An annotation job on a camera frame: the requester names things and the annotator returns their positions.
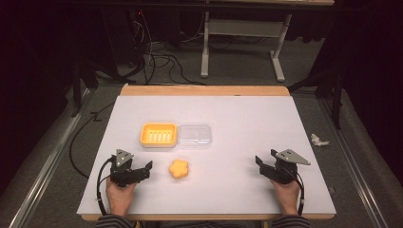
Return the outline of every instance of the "orange plastic tray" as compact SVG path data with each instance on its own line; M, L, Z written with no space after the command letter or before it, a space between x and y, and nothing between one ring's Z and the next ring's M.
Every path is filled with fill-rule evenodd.
M146 123L140 143L144 147L174 147L176 140L177 126L173 123Z

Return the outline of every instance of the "wire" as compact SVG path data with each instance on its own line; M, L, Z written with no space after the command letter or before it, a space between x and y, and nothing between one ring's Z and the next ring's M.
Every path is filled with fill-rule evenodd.
M77 138L77 136L80 134L80 132L84 129L84 127L86 127L91 121L96 120L96 118L98 117L98 114L100 114L101 112L103 112L104 110L106 110L107 108L109 108L110 106L114 105L115 103L111 103L108 104L107 106L103 107L101 110L99 110L98 112L91 112L91 114L93 114L93 116L91 118L89 118L81 127L80 129L74 134L70 145L68 147L68 156L70 158L70 162L71 165L73 166L73 168L84 178L89 179L89 175L85 174L83 171L81 171L76 164L74 163L74 159L73 159L73 155L72 155L72 147L74 145L74 142Z
M113 157L109 158L108 160L105 161L105 163L102 165L100 172L98 174L98 179L97 179L97 201L98 201L98 205L100 206L100 210L102 212L102 215L106 215L106 210L104 207L104 203L102 202L102 195L101 195L101 191L100 191L100 186L101 186L101 176L102 176L102 172L104 171L105 166L109 163L113 161Z
M302 177L299 175L299 173L297 173L297 176L301 179L301 181L299 181L295 176L293 176L293 174L290 173L290 171L288 171L285 168L281 168L281 169L284 170L286 173L288 173L294 179L294 181L296 181L296 183L299 185L299 188L301 189L301 196L299 197L299 207L298 207L298 214L301 216L303 206L305 204L305 197L304 197L305 189L304 189Z

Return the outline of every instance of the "sleeve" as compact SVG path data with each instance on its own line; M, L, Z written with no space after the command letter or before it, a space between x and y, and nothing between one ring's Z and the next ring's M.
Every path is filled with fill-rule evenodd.
M309 228L311 222L307 218L301 216L283 216L272 221L272 228Z
M124 217L105 215L98 219L95 228L132 228L133 224Z

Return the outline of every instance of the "human hand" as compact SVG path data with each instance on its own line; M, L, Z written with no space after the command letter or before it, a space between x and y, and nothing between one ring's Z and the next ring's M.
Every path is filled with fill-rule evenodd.
M282 184L270 180L275 187L276 197L281 206L281 213L285 215L298 215L297 199L299 195L299 185L295 180L290 183Z
M128 208L133 201L134 187L137 182L129 184L122 188L110 180L106 179L106 196L109 202L110 214L125 217Z

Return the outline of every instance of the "clear plastic container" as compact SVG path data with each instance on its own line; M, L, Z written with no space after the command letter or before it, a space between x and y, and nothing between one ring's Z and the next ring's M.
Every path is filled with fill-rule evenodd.
M178 146L185 149L205 149L211 144L211 128L208 124L183 124L178 129Z

